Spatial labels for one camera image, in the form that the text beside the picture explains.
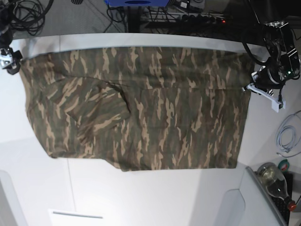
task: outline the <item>bottle cap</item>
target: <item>bottle cap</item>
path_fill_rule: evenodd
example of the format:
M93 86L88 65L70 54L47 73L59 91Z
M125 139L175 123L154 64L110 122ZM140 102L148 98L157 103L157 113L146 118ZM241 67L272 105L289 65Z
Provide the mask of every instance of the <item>bottle cap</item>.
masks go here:
M288 205L287 205L287 208L293 212L295 209L296 209L297 205L295 203L295 201L291 201Z

